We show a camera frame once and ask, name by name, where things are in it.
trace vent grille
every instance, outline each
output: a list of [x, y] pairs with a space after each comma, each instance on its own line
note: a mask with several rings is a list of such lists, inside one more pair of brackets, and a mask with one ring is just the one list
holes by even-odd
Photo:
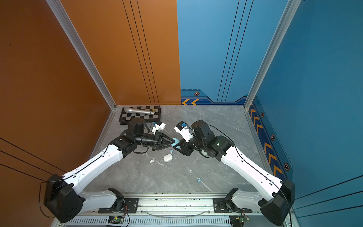
[[[108, 225], [108, 216], [77, 216], [65, 224], [65, 226], [99, 226]], [[126, 217], [123, 224], [113, 224], [112, 226], [126, 226], [129, 218]], [[129, 227], [132, 226], [230, 226], [229, 216], [205, 216], [197, 218], [155, 218], [149, 216], [130, 216]]]

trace orange chevron arrow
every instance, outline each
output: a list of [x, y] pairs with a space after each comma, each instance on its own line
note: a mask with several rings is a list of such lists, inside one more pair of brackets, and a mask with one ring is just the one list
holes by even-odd
[[196, 101], [198, 101], [198, 100], [199, 100], [199, 98], [197, 98], [196, 100], [194, 100], [194, 101], [192, 102], [192, 104], [196, 106], [197, 104], [195, 104], [195, 102], [196, 102]]
[[252, 118], [252, 112], [256, 112], [255, 110], [251, 110], [251, 118]]
[[256, 120], [259, 120], [259, 118], [258, 117], [253, 117], [253, 125], [255, 125]]
[[258, 135], [258, 128], [262, 128], [263, 129], [263, 127], [262, 127], [262, 125], [257, 124], [257, 135]]
[[271, 165], [271, 158], [275, 159], [277, 161], [277, 158], [273, 156], [272, 154], [269, 154], [269, 163]]
[[190, 100], [190, 98], [187, 98], [184, 102], [182, 102], [182, 104], [187, 105], [186, 102], [188, 102]]
[[269, 147], [272, 149], [272, 147], [268, 143], [265, 143], [265, 154], [266, 154], [266, 147]]
[[276, 176], [276, 170], [279, 171], [281, 174], [282, 173], [282, 170], [280, 170], [277, 166], [273, 166], [273, 175]]

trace black line stripe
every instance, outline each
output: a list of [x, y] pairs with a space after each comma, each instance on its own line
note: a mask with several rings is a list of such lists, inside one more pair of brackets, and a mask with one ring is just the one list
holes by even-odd
[[143, 72], [142, 67], [141, 67], [141, 62], [140, 62], [140, 58], [139, 58], [139, 53], [137, 52], [137, 48], [136, 48], [136, 43], [135, 43], [134, 35], [132, 34], [132, 30], [131, 30], [131, 25], [130, 25], [129, 17], [127, 16], [126, 7], [125, 7], [125, 2], [122, 0], [122, 3], [123, 3], [123, 7], [124, 7], [124, 9], [125, 9], [125, 13], [126, 13], [126, 17], [127, 17], [127, 22], [129, 23], [131, 36], [132, 36], [132, 39], [133, 39], [133, 41], [134, 41], [134, 45], [135, 45], [135, 50], [136, 50], [137, 58], [139, 59], [139, 64], [140, 64], [140, 68], [141, 68], [142, 76], [144, 77], [145, 87], [146, 87], [147, 95], [149, 96], [149, 101], [150, 101], [150, 105], [151, 105], [151, 99], [150, 99], [150, 95], [149, 95], [149, 90], [147, 89], [147, 85], [146, 85], [146, 80], [145, 80], [144, 72]]
[[227, 55], [226, 55], [226, 61], [224, 62], [223, 73], [222, 73], [222, 79], [221, 79], [221, 84], [219, 85], [219, 91], [218, 91], [217, 102], [218, 102], [218, 99], [219, 99], [219, 93], [221, 92], [221, 87], [222, 87], [222, 81], [223, 81], [224, 69], [226, 68], [227, 57], [228, 57], [228, 52], [229, 52], [229, 46], [231, 45], [232, 34], [233, 34], [233, 28], [234, 28], [234, 23], [236, 22], [237, 11], [238, 11], [238, 6], [239, 6], [239, 5], [240, 5], [240, 0], [238, 0], [237, 9], [236, 9], [236, 15], [234, 16], [234, 22], [233, 22], [233, 26], [232, 26], [231, 37], [229, 38], [229, 44], [228, 44], [228, 50], [227, 50]]
[[19, 172], [19, 173], [22, 173], [22, 174], [28, 175], [29, 177], [33, 177], [33, 178], [35, 178], [35, 179], [38, 179], [38, 180], [41, 180], [41, 181], [45, 181], [45, 180], [42, 180], [42, 179], [37, 178], [37, 177], [35, 177], [35, 176], [29, 175], [29, 174], [27, 174], [27, 173], [24, 173], [24, 172], [22, 172], [22, 171], [19, 171], [19, 170], [13, 169], [13, 168], [11, 168], [11, 167], [9, 167], [9, 166], [3, 165], [3, 164], [1, 164], [1, 163], [0, 163], [0, 165], [5, 166], [5, 167], [7, 167], [7, 168], [9, 168], [9, 169], [15, 170], [15, 171], [17, 171], [17, 172]]
[[342, 195], [342, 196], [335, 197], [335, 198], [332, 198], [332, 199], [327, 199], [327, 200], [324, 200], [324, 201], [321, 201], [321, 202], [317, 202], [317, 203], [313, 203], [313, 204], [310, 204], [310, 205], [306, 205], [306, 206], [303, 206], [303, 207], [294, 208], [294, 210], [297, 210], [297, 209], [300, 209], [300, 208], [304, 208], [304, 207], [308, 207], [308, 206], [312, 206], [312, 205], [316, 205], [316, 204], [323, 203], [323, 202], [327, 202], [327, 201], [331, 201], [331, 200], [335, 200], [335, 199], [339, 199], [339, 198], [343, 198], [343, 197], [346, 197], [346, 196], [349, 196], [349, 195], [358, 194], [358, 193], [361, 193], [361, 192], [363, 192], [363, 191], [357, 191], [357, 192], [354, 192], [354, 193], [350, 193], [350, 194], [347, 194], [347, 195]]
[[349, 210], [349, 209], [353, 209], [353, 208], [357, 208], [357, 207], [363, 207], [363, 205], [359, 205], [359, 206], [355, 206], [355, 207], [348, 207], [348, 208], [343, 208], [343, 209], [338, 209], [338, 210], [332, 210], [332, 211], [327, 211], [327, 212], [321, 212], [321, 213], [317, 213], [317, 214], [310, 214], [310, 215], [300, 216], [297, 218], [309, 217], [309, 216], [314, 216], [314, 215], [318, 215], [318, 214], [326, 214], [326, 213], [331, 213], [331, 212], [341, 211], [341, 210]]
[[145, 31], [144, 31], [144, 25], [142, 24], [141, 13], [140, 13], [140, 8], [139, 8], [139, 1], [138, 1], [138, 0], [136, 0], [136, 2], [137, 2], [137, 8], [139, 9], [140, 20], [141, 20], [141, 26], [142, 26], [142, 32], [144, 33], [144, 38], [145, 38], [145, 44], [146, 44], [147, 55], [149, 56], [149, 62], [150, 62], [150, 67], [151, 67], [151, 74], [152, 74], [152, 78], [153, 78], [153, 80], [154, 80], [154, 86], [155, 86], [156, 98], [157, 98], [157, 100], [158, 100], [158, 105], [160, 105], [160, 102], [159, 102], [159, 96], [158, 96], [158, 90], [156, 89], [156, 83], [155, 83], [155, 78], [154, 78], [154, 72], [152, 71], [152, 65], [151, 65], [151, 59], [150, 59], [149, 49], [148, 49], [148, 47], [147, 47], [146, 36], [145, 36]]
[[146, 60], [145, 60], [144, 50], [142, 49], [142, 44], [141, 44], [141, 39], [140, 39], [140, 35], [139, 35], [139, 30], [137, 29], [137, 24], [136, 24], [136, 19], [135, 19], [135, 14], [134, 14], [134, 9], [132, 8], [131, 0], [130, 0], [130, 5], [131, 5], [132, 14], [133, 14], [133, 16], [134, 16], [134, 21], [135, 21], [135, 26], [136, 26], [137, 36], [139, 37], [139, 42], [140, 42], [141, 52], [142, 52], [142, 56], [144, 57], [144, 62], [145, 62], [145, 67], [146, 67], [146, 73], [147, 73], [147, 77], [149, 78], [150, 89], [151, 89], [152, 98], [154, 99], [154, 105], [155, 105], [155, 97], [154, 97], [154, 92], [152, 91], [152, 86], [151, 86], [151, 81], [150, 81], [150, 76], [149, 76], [149, 70], [147, 70], [147, 65], [146, 65]]
[[4, 140], [4, 139], [3, 139], [3, 138], [1, 138], [1, 137], [0, 137], [0, 139], [1, 139], [1, 140], [3, 140], [3, 141], [5, 141], [5, 142], [7, 142], [8, 144], [13, 145], [14, 147], [16, 147], [16, 148], [18, 148], [18, 149], [20, 149], [20, 150], [24, 151], [25, 153], [28, 153], [28, 154], [30, 154], [31, 156], [36, 157], [37, 159], [42, 160], [43, 162], [48, 163], [49, 165], [51, 165], [51, 166], [53, 166], [53, 167], [55, 167], [55, 168], [57, 168], [57, 169], [59, 169], [59, 170], [61, 170], [61, 171], [65, 172], [64, 170], [62, 170], [62, 169], [58, 168], [57, 166], [52, 165], [52, 164], [50, 164], [50, 163], [49, 163], [49, 162], [47, 162], [47, 161], [44, 161], [43, 159], [41, 159], [41, 158], [39, 158], [39, 157], [37, 157], [37, 156], [35, 156], [35, 155], [31, 154], [30, 152], [27, 152], [26, 150], [24, 150], [24, 149], [22, 149], [22, 148], [20, 148], [20, 147], [18, 147], [18, 146], [16, 146], [16, 145], [14, 145], [14, 144], [12, 144], [11, 142], [9, 142], [9, 141], [7, 141], [7, 140]]
[[246, 28], [247, 28], [247, 24], [248, 24], [248, 19], [249, 19], [249, 15], [251, 14], [251, 10], [252, 10], [252, 6], [253, 6], [253, 1], [252, 0], [252, 4], [251, 4], [251, 8], [250, 8], [250, 13], [248, 14], [248, 18], [247, 18], [247, 22], [246, 22], [246, 26], [245, 26], [245, 30], [243, 32], [243, 36], [242, 36], [242, 40], [241, 40], [241, 44], [240, 44], [240, 48], [238, 50], [238, 54], [237, 54], [237, 58], [236, 58], [236, 62], [234, 63], [234, 67], [233, 67], [233, 72], [232, 72], [232, 76], [231, 76], [231, 80], [229, 81], [229, 85], [228, 85], [228, 91], [227, 91], [227, 94], [226, 94], [226, 98], [224, 101], [227, 100], [227, 96], [228, 96], [228, 92], [229, 92], [229, 87], [231, 86], [231, 82], [232, 82], [232, 78], [233, 78], [233, 73], [234, 73], [234, 69], [236, 68], [236, 64], [237, 64], [237, 60], [238, 60], [238, 55], [240, 54], [240, 50], [241, 50], [241, 46], [242, 46], [242, 42], [243, 42], [243, 37], [245, 37], [245, 32], [246, 32]]
[[234, 43], [233, 52], [232, 52], [232, 58], [231, 58], [231, 62], [229, 63], [227, 78], [226, 78], [226, 82], [224, 83], [224, 89], [223, 89], [221, 101], [223, 100], [224, 91], [226, 89], [227, 80], [228, 80], [228, 74], [229, 74], [229, 70], [231, 69], [231, 64], [232, 64], [232, 60], [233, 60], [234, 50], [236, 49], [236, 44], [237, 44], [237, 40], [238, 40], [238, 35], [240, 33], [240, 28], [241, 28], [241, 24], [242, 24], [243, 15], [245, 14], [246, 4], [247, 4], [247, 0], [245, 2], [245, 7], [243, 8], [243, 13], [242, 13], [242, 17], [241, 17], [240, 27], [238, 28], [236, 42]]
[[330, 186], [330, 187], [327, 187], [327, 188], [321, 189], [321, 190], [319, 190], [319, 191], [312, 192], [312, 193], [310, 193], [310, 194], [307, 194], [307, 195], [301, 196], [301, 197], [299, 197], [299, 198], [297, 198], [297, 199], [301, 199], [301, 198], [303, 198], [303, 197], [305, 197], [305, 196], [312, 195], [312, 194], [317, 193], [317, 192], [320, 192], [320, 191], [324, 191], [325, 189], [329, 189], [329, 188], [335, 187], [335, 186], [337, 186], [337, 185], [344, 184], [344, 183], [346, 183], [346, 182], [348, 182], [348, 181], [352, 181], [352, 180], [358, 179], [358, 178], [360, 178], [360, 177], [363, 177], [363, 175], [357, 176], [357, 177], [352, 178], [352, 179], [349, 179], [349, 180], [347, 180], [347, 181], [343, 181], [343, 182], [341, 182], [341, 183], [339, 183], [339, 184], [332, 185], [332, 186]]
[[20, 158], [17, 158], [17, 157], [15, 157], [15, 156], [12, 156], [11, 154], [8, 154], [8, 153], [6, 153], [6, 152], [4, 152], [4, 151], [2, 151], [2, 150], [0, 150], [0, 152], [2, 152], [2, 153], [4, 153], [4, 154], [7, 154], [7, 155], [9, 155], [10, 157], [16, 158], [17, 160], [20, 160], [20, 161], [22, 161], [22, 162], [25, 162], [26, 164], [31, 165], [31, 166], [33, 166], [33, 167], [35, 167], [35, 168], [37, 168], [37, 169], [43, 170], [43, 171], [44, 171], [44, 172], [46, 172], [46, 173], [49, 173], [49, 174], [53, 175], [52, 173], [50, 173], [50, 172], [48, 172], [48, 171], [46, 171], [46, 170], [44, 170], [44, 169], [41, 169], [41, 168], [39, 168], [39, 167], [37, 167], [37, 166], [35, 166], [35, 165], [32, 165], [32, 164], [30, 164], [30, 163], [28, 163], [28, 162], [26, 162], [26, 161], [23, 161], [23, 160], [21, 160]]

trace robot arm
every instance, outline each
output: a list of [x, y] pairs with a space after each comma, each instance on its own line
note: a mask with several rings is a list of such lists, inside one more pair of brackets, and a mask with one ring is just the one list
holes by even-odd
[[[97, 208], [121, 210], [124, 199], [117, 190], [83, 192], [83, 189], [109, 166], [134, 151], [137, 145], [151, 146], [152, 150], [161, 150], [175, 144], [173, 139], [157, 129], [153, 130], [152, 134], [145, 134], [144, 126], [143, 119], [134, 118], [129, 123], [126, 134], [122, 133], [115, 138], [95, 157], [62, 177], [55, 174], [48, 179], [44, 205], [60, 222], [67, 222], [80, 212]], [[260, 209], [272, 223], [282, 225], [294, 203], [292, 182], [289, 180], [282, 182], [279, 178], [267, 173], [236, 148], [232, 141], [224, 136], [216, 137], [207, 123], [202, 120], [193, 123], [191, 129], [184, 122], [180, 122], [178, 126], [175, 130], [182, 131], [183, 139], [174, 145], [174, 149], [186, 156], [194, 150], [205, 152], [211, 158], [216, 158], [233, 168], [258, 190], [259, 194], [232, 189], [226, 196], [226, 205], [230, 212], [237, 212], [241, 208]]]
[[281, 226], [294, 203], [295, 185], [288, 179], [283, 182], [266, 172], [247, 158], [234, 143], [226, 137], [215, 136], [203, 120], [194, 122], [191, 127], [181, 121], [175, 131], [183, 139], [174, 145], [174, 149], [189, 156], [194, 150], [207, 154], [210, 158], [234, 169], [259, 192], [253, 194], [232, 189], [226, 196], [226, 205], [230, 212], [241, 208], [260, 209], [272, 223]]
[[57, 174], [51, 176], [46, 184], [44, 205], [62, 223], [88, 210], [98, 208], [121, 210], [124, 200], [123, 195], [117, 190], [83, 192], [83, 189], [112, 164], [133, 152], [137, 145], [151, 146], [152, 150], [161, 150], [174, 143], [173, 139], [158, 130], [155, 130], [153, 134], [145, 134], [145, 126], [144, 119], [133, 119], [128, 129], [112, 140], [95, 157], [65, 173], [62, 177]]

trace silver cylinder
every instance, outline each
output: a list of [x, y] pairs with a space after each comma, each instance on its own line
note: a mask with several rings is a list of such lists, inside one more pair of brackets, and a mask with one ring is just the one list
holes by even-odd
[[153, 111], [133, 109], [133, 108], [131, 108], [131, 107], [126, 107], [126, 108], [124, 109], [124, 111], [125, 111], [126, 113], [139, 113], [139, 114], [154, 115], [154, 112], [153, 112]]

